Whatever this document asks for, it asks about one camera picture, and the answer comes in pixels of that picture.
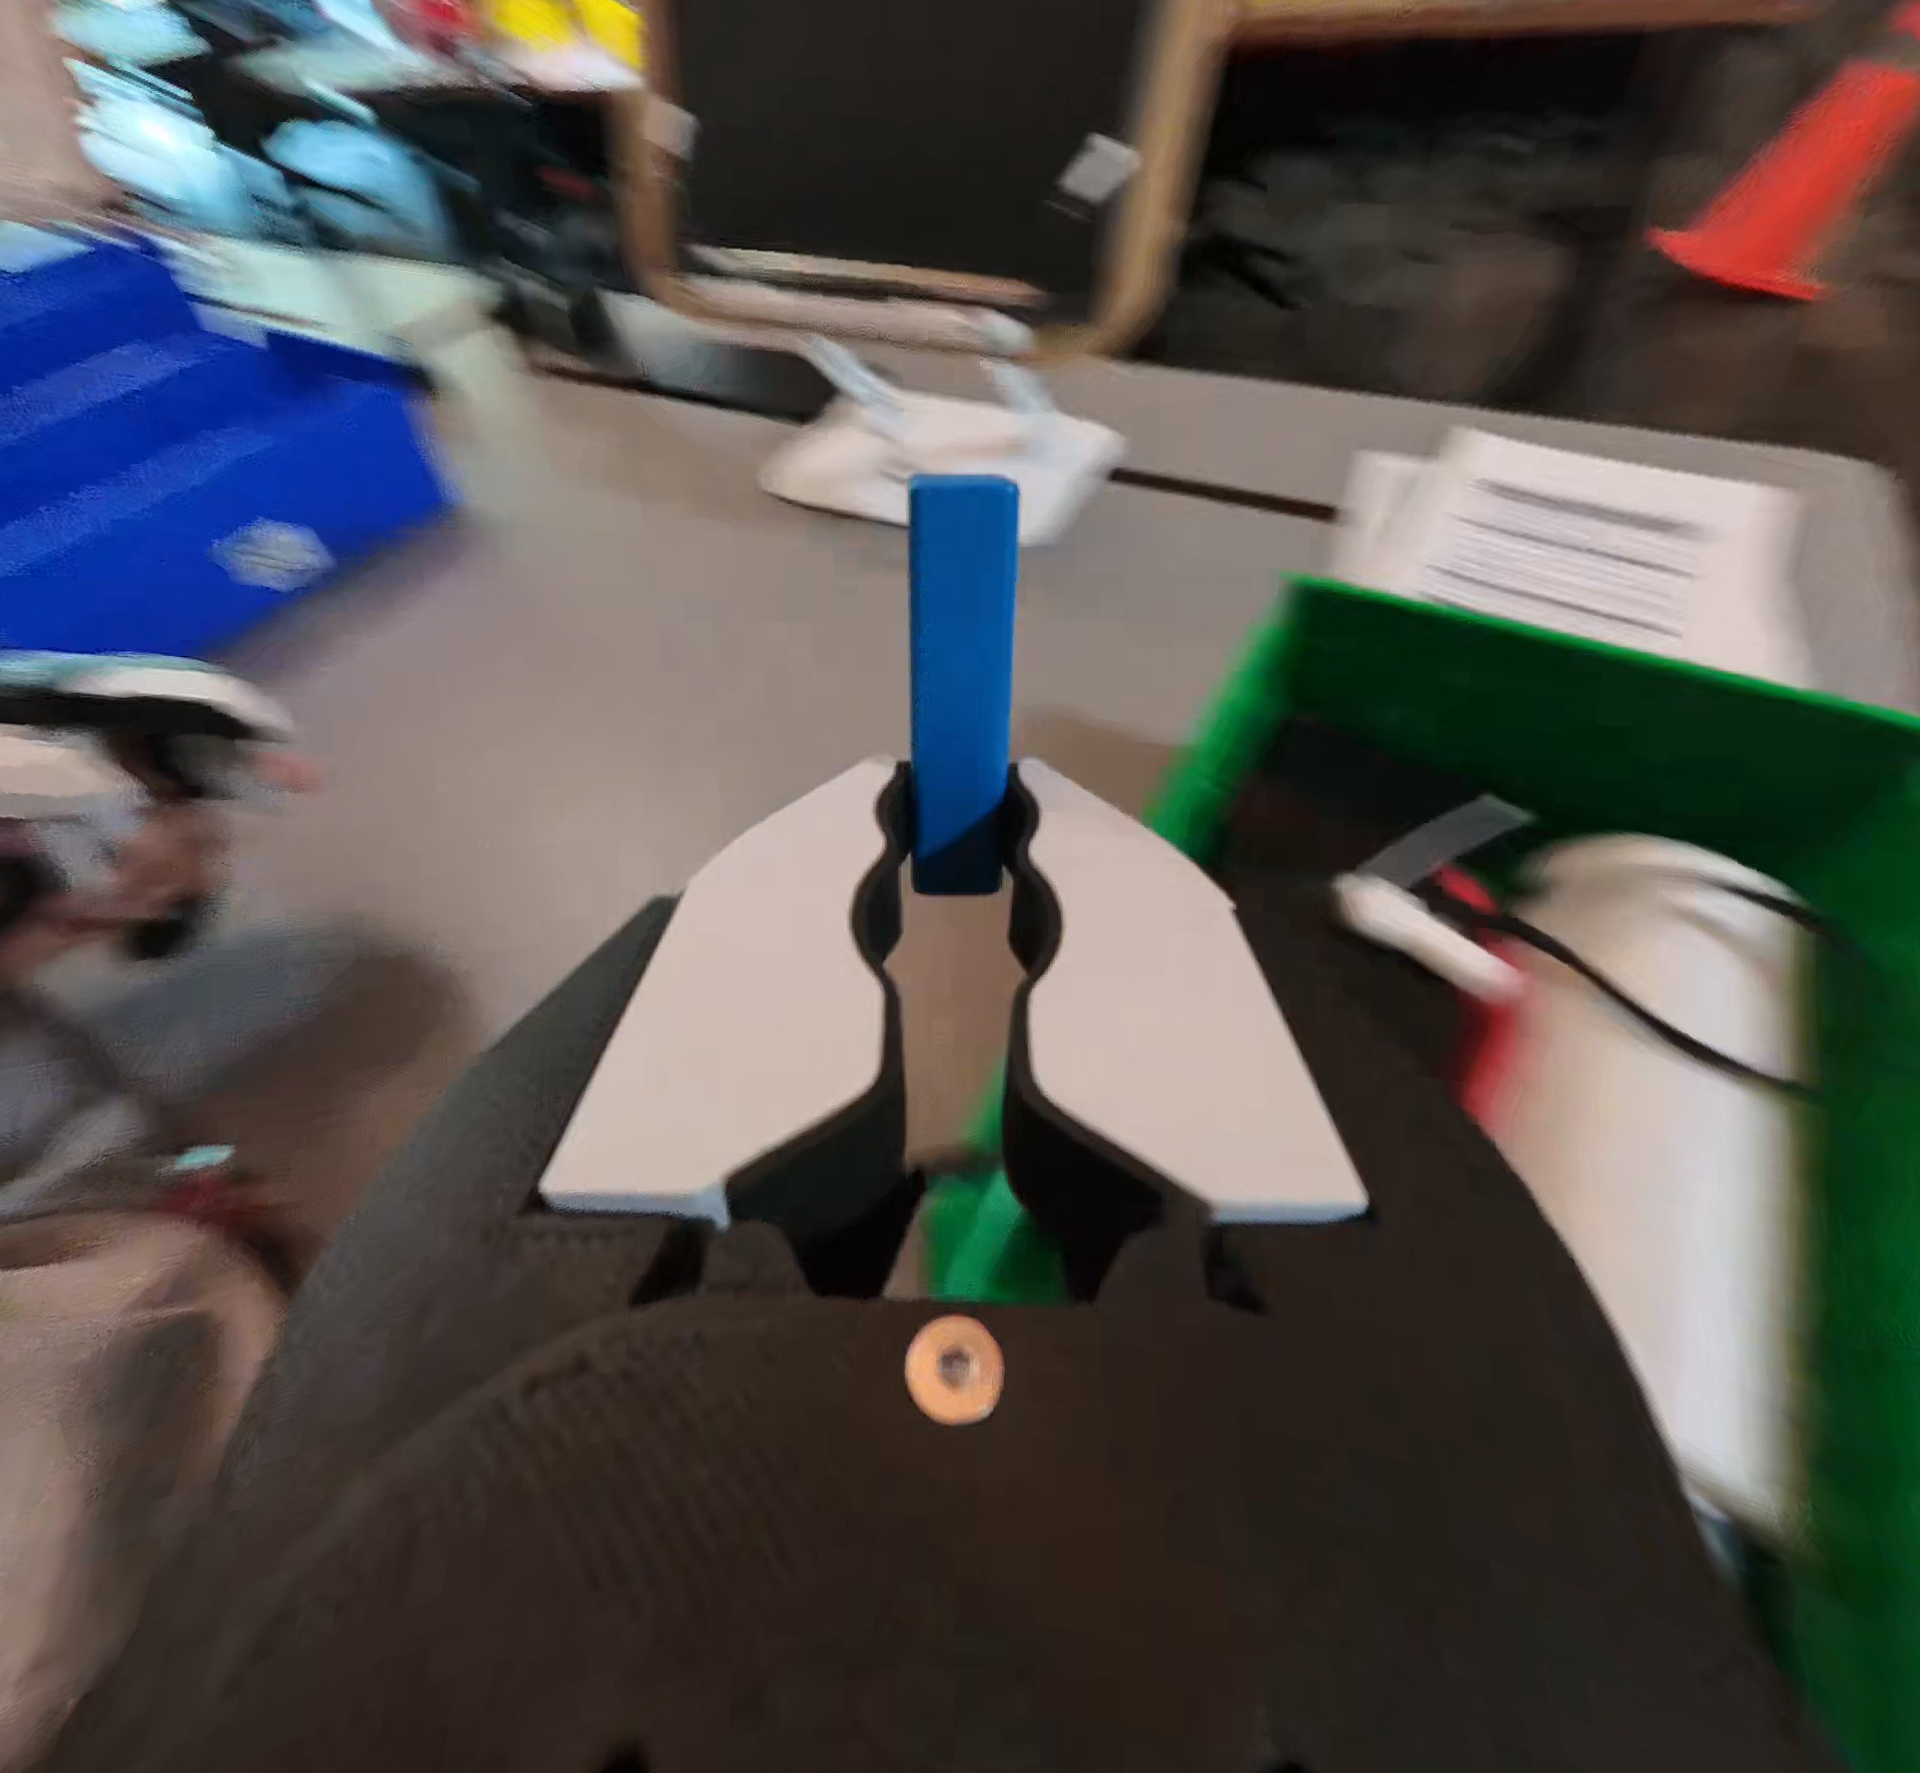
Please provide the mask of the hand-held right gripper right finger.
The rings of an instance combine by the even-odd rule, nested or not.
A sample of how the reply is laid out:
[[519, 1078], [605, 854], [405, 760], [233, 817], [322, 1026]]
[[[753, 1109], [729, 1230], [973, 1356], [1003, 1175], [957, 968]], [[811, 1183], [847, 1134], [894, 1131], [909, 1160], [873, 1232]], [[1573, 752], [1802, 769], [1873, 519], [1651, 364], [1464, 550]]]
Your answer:
[[1041, 760], [1008, 780], [1013, 1196], [1090, 1299], [1165, 1220], [1334, 1226], [1371, 1198], [1241, 930], [1190, 856]]

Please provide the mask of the white panel stand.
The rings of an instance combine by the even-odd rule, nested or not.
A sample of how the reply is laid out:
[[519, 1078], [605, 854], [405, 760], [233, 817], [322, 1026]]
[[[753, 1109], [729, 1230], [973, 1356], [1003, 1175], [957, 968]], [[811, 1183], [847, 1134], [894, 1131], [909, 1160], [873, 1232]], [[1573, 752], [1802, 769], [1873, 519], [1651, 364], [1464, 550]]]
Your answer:
[[759, 491], [794, 508], [903, 528], [913, 479], [1003, 479], [1018, 489], [1022, 547], [1046, 547], [1124, 455], [1119, 431], [1063, 412], [1011, 360], [982, 361], [994, 398], [979, 399], [903, 388], [824, 333], [801, 355], [830, 388], [829, 407], [757, 469]]

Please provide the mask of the green plastic bin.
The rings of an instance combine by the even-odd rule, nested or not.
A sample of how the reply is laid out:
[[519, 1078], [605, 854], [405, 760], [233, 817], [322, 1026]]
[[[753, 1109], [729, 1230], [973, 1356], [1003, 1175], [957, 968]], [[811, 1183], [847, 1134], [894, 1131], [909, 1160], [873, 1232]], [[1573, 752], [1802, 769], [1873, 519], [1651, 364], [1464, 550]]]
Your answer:
[[[1286, 716], [1784, 879], [1817, 947], [1811, 1529], [1752, 1636], [1567, 1249], [1440, 1074], [1442, 994], [1252, 814]], [[1301, 584], [1157, 825], [1232, 870], [1372, 1210], [1151, 1235], [1132, 1301], [989, 1306], [957, 1435], [1005, 1562], [982, 1767], [1914, 1767], [1914, 722]]]

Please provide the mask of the blue wooden block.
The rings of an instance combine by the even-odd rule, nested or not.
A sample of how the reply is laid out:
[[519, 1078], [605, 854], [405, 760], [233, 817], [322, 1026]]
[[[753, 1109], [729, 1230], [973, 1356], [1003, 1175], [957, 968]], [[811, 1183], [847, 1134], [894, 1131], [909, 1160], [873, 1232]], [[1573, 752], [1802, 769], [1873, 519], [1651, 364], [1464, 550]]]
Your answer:
[[908, 486], [913, 876], [922, 895], [994, 895], [1011, 776], [1022, 491], [1003, 475]]

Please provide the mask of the blue plastic bin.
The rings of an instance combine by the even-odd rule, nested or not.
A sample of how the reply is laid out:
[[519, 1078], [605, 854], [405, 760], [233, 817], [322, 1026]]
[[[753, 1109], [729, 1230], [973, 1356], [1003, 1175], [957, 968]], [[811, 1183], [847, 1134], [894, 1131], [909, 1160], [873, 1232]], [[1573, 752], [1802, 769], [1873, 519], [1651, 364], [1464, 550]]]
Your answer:
[[219, 319], [141, 241], [6, 227], [6, 654], [210, 656], [443, 521], [397, 360]]

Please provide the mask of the printed paper sheet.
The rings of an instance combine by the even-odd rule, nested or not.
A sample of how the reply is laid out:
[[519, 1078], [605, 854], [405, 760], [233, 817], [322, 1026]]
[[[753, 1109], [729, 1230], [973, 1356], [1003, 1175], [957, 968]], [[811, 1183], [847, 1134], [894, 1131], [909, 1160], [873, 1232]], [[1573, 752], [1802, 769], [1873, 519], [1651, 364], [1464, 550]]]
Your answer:
[[1331, 575], [1755, 680], [1817, 678], [1793, 586], [1797, 494], [1452, 428], [1361, 451]]

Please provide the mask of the person's left hand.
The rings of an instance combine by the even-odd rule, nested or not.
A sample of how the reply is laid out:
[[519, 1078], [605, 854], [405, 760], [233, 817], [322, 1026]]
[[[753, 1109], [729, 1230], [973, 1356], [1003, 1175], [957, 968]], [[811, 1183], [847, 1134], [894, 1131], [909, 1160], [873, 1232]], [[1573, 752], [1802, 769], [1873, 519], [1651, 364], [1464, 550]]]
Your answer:
[[320, 769], [283, 746], [249, 749], [228, 766], [228, 780], [205, 793], [174, 793], [157, 800], [141, 827], [145, 837], [164, 841], [163, 860], [173, 876], [154, 914], [133, 921], [125, 941], [126, 959], [154, 965], [174, 959], [201, 941], [219, 914], [228, 876], [228, 814], [262, 809], [276, 800], [312, 793]]

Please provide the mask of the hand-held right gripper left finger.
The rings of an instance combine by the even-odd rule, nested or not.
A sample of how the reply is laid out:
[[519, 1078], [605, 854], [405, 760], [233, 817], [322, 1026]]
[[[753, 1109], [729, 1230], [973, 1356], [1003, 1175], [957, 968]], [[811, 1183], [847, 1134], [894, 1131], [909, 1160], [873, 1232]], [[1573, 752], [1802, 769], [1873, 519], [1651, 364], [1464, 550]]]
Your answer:
[[884, 1292], [922, 1199], [886, 968], [913, 809], [908, 761], [859, 760], [683, 883], [542, 1166], [542, 1210], [757, 1223], [813, 1292]]

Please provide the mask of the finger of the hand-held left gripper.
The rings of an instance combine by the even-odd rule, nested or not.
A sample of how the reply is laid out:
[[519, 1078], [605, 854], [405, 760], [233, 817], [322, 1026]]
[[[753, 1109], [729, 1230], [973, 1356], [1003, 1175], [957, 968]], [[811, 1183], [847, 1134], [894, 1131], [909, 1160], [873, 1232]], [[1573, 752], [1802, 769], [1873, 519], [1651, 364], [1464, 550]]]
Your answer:
[[6, 743], [72, 737], [216, 737], [286, 746], [291, 713], [222, 665], [174, 656], [8, 650]]

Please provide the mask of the wooden desk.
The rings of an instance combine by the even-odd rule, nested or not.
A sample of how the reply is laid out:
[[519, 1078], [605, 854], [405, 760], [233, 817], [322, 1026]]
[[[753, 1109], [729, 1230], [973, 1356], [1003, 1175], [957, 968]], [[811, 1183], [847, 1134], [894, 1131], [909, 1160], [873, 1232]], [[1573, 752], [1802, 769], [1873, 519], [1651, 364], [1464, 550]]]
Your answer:
[[1788, 27], [1831, 0], [1337, 0], [1250, 3], [1229, 30], [1236, 55], [1403, 41], [1662, 34]]

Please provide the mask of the white plug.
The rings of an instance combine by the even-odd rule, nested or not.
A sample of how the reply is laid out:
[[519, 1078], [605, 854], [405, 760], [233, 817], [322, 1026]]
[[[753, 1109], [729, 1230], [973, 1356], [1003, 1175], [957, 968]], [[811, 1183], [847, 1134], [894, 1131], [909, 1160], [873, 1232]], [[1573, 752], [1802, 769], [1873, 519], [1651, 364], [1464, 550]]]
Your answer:
[[1519, 970], [1445, 921], [1410, 888], [1376, 873], [1337, 873], [1331, 895], [1348, 932], [1419, 965], [1456, 993], [1490, 1007], [1507, 1007], [1522, 994]]

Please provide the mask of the orange traffic cone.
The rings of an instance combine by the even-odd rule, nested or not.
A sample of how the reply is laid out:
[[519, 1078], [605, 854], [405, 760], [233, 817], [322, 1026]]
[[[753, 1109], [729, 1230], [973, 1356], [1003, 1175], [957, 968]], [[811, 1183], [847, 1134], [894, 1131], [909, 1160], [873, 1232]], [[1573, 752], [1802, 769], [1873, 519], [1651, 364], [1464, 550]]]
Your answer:
[[1649, 227], [1645, 246], [1726, 290], [1809, 303], [1827, 290], [1822, 263], [1914, 123], [1914, 58], [1850, 61], [1693, 222]]

